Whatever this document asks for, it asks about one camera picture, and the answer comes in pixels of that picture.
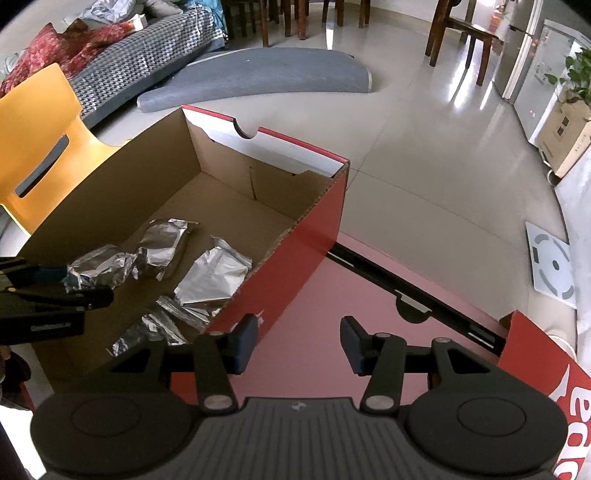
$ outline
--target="gray rug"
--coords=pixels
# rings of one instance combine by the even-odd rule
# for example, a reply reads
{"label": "gray rug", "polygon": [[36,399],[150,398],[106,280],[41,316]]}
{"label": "gray rug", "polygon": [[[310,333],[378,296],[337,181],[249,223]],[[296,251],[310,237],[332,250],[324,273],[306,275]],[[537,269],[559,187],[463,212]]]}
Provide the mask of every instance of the gray rug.
{"label": "gray rug", "polygon": [[353,57],[319,48],[249,48],[197,61],[138,97],[143,112],[261,93],[371,91],[371,74]]}

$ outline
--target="red cloth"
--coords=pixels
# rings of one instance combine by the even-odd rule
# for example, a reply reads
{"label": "red cloth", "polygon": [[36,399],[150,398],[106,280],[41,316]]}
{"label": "red cloth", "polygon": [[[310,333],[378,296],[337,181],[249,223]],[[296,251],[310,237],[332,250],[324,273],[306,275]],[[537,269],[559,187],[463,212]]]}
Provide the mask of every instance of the red cloth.
{"label": "red cloth", "polygon": [[71,79],[105,47],[134,31],[132,21],[90,30],[88,25],[77,18],[64,33],[57,33],[53,25],[47,24],[0,85],[0,98],[52,63],[59,64],[66,78]]}

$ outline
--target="red cardboard box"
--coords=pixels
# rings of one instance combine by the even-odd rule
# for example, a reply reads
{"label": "red cardboard box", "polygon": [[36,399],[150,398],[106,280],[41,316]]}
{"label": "red cardboard box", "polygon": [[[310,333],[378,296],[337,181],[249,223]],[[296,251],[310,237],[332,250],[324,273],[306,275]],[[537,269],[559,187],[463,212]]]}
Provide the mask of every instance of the red cardboard box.
{"label": "red cardboard box", "polygon": [[[229,330],[254,312],[264,335],[336,240],[348,171],[338,155],[264,128],[250,138],[233,118],[193,107],[128,142],[66,197],[20,255],[64,265],[106,244],[133,251],[151,219],[199,226],[171,278],[130,281],[110,307],[88,312],[84,335],[34,345],[54,390],[108,361],[106,348],[143,307],[172,293],[211,248],[211,235],[253,259],[212,328]],[[178,326],[191,341],[196,332]]]}
{"label": "red cardboard box", "polygon": [[566,415],[569,434],[554,474],[561,480],[573,480],[591,443],[591,378],[520,312],[511,316],[509,336],[498,365],[548,395]]}

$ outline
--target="aluminum foil packet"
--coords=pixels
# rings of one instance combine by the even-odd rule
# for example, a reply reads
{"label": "aluminum foil packet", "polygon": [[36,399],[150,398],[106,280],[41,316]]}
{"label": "aluminum foil packet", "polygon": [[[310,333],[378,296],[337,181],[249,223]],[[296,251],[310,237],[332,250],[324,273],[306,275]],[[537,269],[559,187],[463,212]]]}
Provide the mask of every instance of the aluminum foil packet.
{"label": "aluminum foil packet", "polygon": [[175,299],[185,308],[199,309],[231,299],[252,268],[250,258],[222,238],[212,238],[214,247],[195,260],[174,290]]}
{"label": "aluminum foil packet", "polygon": [[152,342],[166,340],[169,345],[188,343],[167,312],[157,303],[153,303],[141,320],[129,327],[113,344],[109,353],[112,356],[118,356],[145,340]]}
{"label": "aluminum foil packet", "polygon": [[152,220],[138,245],[132,270],[134,278],[146,275],[162,280],[168,277],[176,266],[173,260],[183,254],[186,234],[196,225],[196,222],[176,218]]}
{"label": "aluminum foil packet", "polygon": [[181,320],[182,322],[196,329],[199,333],[203,333],[205,330],[207,330],[207,328],[211,325],[213,318],[221,310],[219,307],[210,310],[207,308],[186,308],[176,300],[167,297],[166,295],[162,295],[158,300],[156,300],[156,303],[166,310],[166,312],[171,317]]}
{"label": "aluminum foil packet", "polygon": [[67,268],[66,291],[84,290],[97,286],[115,288],[129,276],[135,254],[122,252],[115,245],[105,245],[74,260]]}

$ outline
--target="chair leg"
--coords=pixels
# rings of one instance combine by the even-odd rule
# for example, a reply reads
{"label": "chair leg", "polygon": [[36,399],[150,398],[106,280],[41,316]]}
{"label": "chair leg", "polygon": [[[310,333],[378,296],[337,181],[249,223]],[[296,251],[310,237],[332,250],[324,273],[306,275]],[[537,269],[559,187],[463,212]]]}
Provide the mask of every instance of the chair leg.
{"label": "chair leg", "polygon": [[474,55],[474,47],[476,46],[476,37],[470,36],[470,47],[468,47],[468,57],[466,58],[466,70],[470,68],[472,64],[472,56]]}
{"label": "chair leg", "polygon": [[255,4],[254,2],[248,2],[248,9],[251,11],[251,27],[252,33],[256,33],[256,16],[255,16]]}
{"label": "chair leg", "polygon": [[[472,23],[472,20],[474,20],[474,12],[476,11],[476,3],[477,3],[477,0],[469,0],[468,1],[468,8],[466,10],[466,17],[464,19],[468,23]],[[460,35],[460,43],[465,44],[466,40],[468,40],[468,32],[462,32],[462,35]]]}
{"label": "chair leg", "polygon": [[270,0],[273,3],[273,20],[275,23],[279,25],[279,5],[277,4],[277,0]]}
{"label": "chair leg", "polygon": [[232,21],[232,9],[229,5],[223,7],[223,16],[226,19],[226,26],[228,27],[228,38],[234,40],[234,23]]}
{"label": "chair leg", "polygon": [[306,39],[306,0],[295,0],[298,9],[297,36],[300,40]]}
{"label": "chair leg", "polygon": [[431,49],[431,60],[429,65],[434,67],[437,65],[437,58],[439,56],[439,50],[441,49],[441,43],[443,42],[443,36],[445,35],[445,27],[441,26],[435,31],[435,38],[433,39],[433,48]]}
{"label": "chair leg", "polygon": [[359,6],[359,28],[363,28],[365,24],[365,3],[367,0],[361,0],[361,5]]}
{"label": "chair leg", "polygon": [[267,0],[259,0],[259,8],[261,9],[261,36],[262,46],[269,46],[269,32],[267,28]]}
{"label": "chair leg", "polygon": [[238,12],[240,15],[240,32],[243,37],[246,37],[246,6],[238,4]]}
{"label": "chair leg", "polygon": [[336,24],[339,27],[345,23],[345,0],[336,0]]}
{"label": "chair leg", "polygon": [[488,60],[491,57],[492,38],[487,38],[482,46],[482,59],[480,60],[480,70],[478,71],[478,79],[476,84],[481,87],[484,82],[484,75],[488,68]]}
{"label": "chair leg", "polygon": [[330,3],[330,0],[324,0],[324,5],[322,6],[322,23],[326,23],[326,20],[328,19],[329,3]]}
{"label": "chair leg", "polygon": [[291,37],[291,0],[281,0],[283,19],[285,21],[285,36]]}
{"label": "chair leg", "polygon": [[439,23],[444,20],[442,15],[445,13],[446,0],[439,0],[437,6],[435,7],[435,13],[433,14],[433,21],[431,22],[431,28],[429,30],[429,38],[427,40],[427,48],[425,49],[425,55],[427,57],[431,56],[431,52],[433,51],[433,43],[435,42],[435,35],[437,33]]}

